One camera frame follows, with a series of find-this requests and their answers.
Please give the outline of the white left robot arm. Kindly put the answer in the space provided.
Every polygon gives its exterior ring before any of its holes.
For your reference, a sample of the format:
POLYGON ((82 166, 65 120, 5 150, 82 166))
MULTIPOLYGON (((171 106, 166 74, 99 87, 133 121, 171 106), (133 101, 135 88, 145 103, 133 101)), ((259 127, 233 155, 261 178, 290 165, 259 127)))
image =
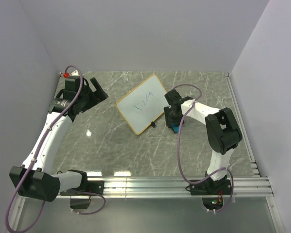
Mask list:
POLYGON ((75 169, 51 174, 60 143, 76 116, 104 101, 108 95, 96 78, 70 76, 51 102, 43 130, 33 150, 20 167, 13 166, 9 176, 18 194, 52 202, 60 192, 72 189, 77 195, 88 191, 87 174, 75 169))

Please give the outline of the yellow framed whiteboard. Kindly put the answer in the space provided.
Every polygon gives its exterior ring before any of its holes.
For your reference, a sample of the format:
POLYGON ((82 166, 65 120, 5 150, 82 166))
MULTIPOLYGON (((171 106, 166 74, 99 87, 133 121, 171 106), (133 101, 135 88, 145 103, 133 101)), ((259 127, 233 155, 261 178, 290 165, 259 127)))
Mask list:
POLYGON ((167 93, 156 74, 151 75, 116 103, 116 108, 136 135, 151 126, 168 106, 167 93))

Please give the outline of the blue whiteboard eraser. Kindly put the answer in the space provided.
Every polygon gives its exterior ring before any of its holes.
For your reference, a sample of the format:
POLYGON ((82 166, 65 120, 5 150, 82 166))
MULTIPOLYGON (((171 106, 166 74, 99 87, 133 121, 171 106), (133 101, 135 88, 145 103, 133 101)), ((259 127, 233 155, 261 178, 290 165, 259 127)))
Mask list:
POLYGON ((179 132, 179 125, 172 124, 172 125, 170 125, 170 128, 172 129, 172 131, 174 133, 178 133, 179 132))

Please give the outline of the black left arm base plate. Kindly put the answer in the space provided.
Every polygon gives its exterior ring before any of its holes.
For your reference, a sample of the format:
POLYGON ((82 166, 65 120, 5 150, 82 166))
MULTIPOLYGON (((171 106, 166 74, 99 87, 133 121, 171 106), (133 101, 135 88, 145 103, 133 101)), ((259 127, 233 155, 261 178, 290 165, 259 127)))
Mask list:
POLYGON ((86 195, 86 193, 94 193, 103 195, 104 181, 85 181, 80 187, 74 188, 72 190, 67 190, 61 192, 61 196, 74 196, 74 195, 86 195))

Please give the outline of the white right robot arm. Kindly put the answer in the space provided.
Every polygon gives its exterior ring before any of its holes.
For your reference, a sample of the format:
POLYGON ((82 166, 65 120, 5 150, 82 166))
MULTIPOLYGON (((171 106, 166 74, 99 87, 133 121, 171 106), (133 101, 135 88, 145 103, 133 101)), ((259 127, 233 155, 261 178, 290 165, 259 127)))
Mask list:
POLYGON ((191 97, 165 95, 168 107, 164 107, 166 126, 178 134, 177 162, 182 178, 190 185, 198 185, 204 182, 205 190, 210 194, 217 193, 223 180, 230 170, 228 169, 230 158, 242 141, 243 135, 235 116, 230 108, 217 109, 197 102, 191 97), (205 125, 207 138, 212 154, 210 165, 205 178, 199 181, 191 181, 185 176, 180 160, 180 141, 182 126, 185 118, 190 117, 205 125))

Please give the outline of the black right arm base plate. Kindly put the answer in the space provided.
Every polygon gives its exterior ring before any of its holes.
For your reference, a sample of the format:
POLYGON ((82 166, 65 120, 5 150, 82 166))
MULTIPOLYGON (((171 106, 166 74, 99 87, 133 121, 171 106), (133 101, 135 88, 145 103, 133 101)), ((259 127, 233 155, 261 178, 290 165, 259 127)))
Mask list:
POLYGON ((211 178, 199 184, 190 184, 185 187, 191 196, 218 196, 230 195, 232 192, 231 180, 222 178, 213 181, 211 178))

